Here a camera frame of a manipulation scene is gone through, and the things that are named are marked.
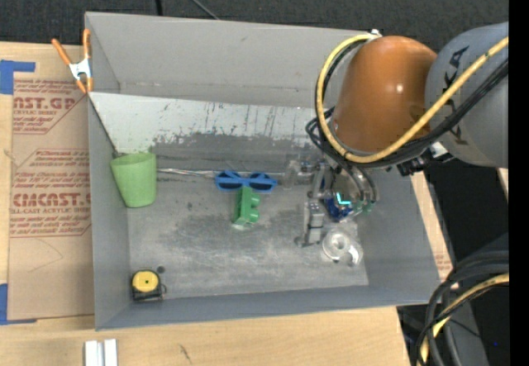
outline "white plastic piece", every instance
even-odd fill
[[[117,341],[86,341],[84,366],[117,366]]]
[[[448,150],[439,141],[432,144],[430,150],[434,158],[437,158],[439,156],[444,155],[445,153],[448,153]]]

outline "cardboard sheet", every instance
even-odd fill
[[[36,62],[14,75],[7,318],[93,313],[87,98],[51,45],[0,43],[0,59]]]

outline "tape measure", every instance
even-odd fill
[[[140,270],[132,276],[132,298],[139,302],[151,298],[162,298],[160,276],[152,270]]]

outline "green object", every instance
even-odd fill
[[[250,187],[242,187],[237,193],[236,207],[231,222],[234,225],[245,226],[255,224],[259,220],[259,206],[261,198]]]
[[[369,215],[373,210],[373,207],[374,202],[367,202],[367,204],[364,206],[364,214]]]
[[[110,167],[127,207],[149,206],[155,201],[155,154],[125,154],[112,160]]]

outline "blue tape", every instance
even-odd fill
[[[7,284],[0,284],[0,326],[11,323],[32,323],[34,321],[8,321],[7,320]]]
[[[15,72],[35,72],[35,62],[0,60],[0,94],[13,94]]]

